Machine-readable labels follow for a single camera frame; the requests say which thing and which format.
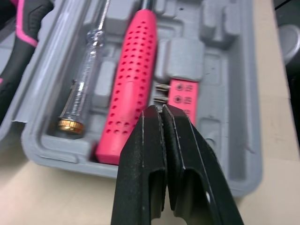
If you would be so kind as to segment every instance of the clear plastic screwdriver handle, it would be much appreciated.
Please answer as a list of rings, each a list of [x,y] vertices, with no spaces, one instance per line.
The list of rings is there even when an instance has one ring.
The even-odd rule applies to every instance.
[[[88,44],[84,58],[74,79],[70,96],[60,115],[59,127],[61,130],[80,134],[84,128],[90,110],[96,74],[103,57],[105,42],[103,23],[108,5],[109,0],[106,0],[98,27],[91,30],[87,35]]]

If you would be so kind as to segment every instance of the pink screwdriver handle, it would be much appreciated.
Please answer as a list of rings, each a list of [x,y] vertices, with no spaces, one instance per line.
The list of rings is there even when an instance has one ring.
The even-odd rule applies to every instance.
[[[125,35],[107,121],[96,150],[100,163],[119,164],[120,153],[147,106],[156,48],[155,15],[140,10]]]

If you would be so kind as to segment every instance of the wooden table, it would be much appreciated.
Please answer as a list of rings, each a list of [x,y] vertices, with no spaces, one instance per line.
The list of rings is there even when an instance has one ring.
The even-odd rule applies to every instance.
[[[255,1],[263,181],[237,199],[246,225],[300,224],[300,160],[271,0]],[[108,225],[115,181],[42,167],[20,146],[0,153],[1,225]],[[183,225],[166,202],[153,224]]]

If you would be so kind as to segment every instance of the black rubber handle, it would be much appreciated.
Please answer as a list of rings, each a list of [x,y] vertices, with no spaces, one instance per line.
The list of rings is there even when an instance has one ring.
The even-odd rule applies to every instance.
[[[10,0],[0,0],[0,30],[16,13],[15,6]]]
[[[13,51],[7,65],[0,76],[0,123],[2,122],[22,75],[35,48],[19,38],[15,38]]]
[[[23,6],[23,31],[29,37],[38,40],[42,19],[53,9],[49,0],[25,0]]]

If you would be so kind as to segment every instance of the gray plastic tool case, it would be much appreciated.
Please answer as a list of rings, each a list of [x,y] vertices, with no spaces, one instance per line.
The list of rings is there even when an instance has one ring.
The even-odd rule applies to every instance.
[[[57,129],[86,34],[102,0],[56,0],[42,22],[40,43],[0,128],[0,146],[19,132],[27,157],[40,165],[116,178],[118,167],[93,157],[104,128],[127,26],[139,0],[112,0],[88,130],[74,139]],[[153,85],[171,78],[199,82],[196,127],[213,147],[233,195],[261,181],[259,103],[251,0],[157,0]],[[159,95],[152,88],[149,105]]]

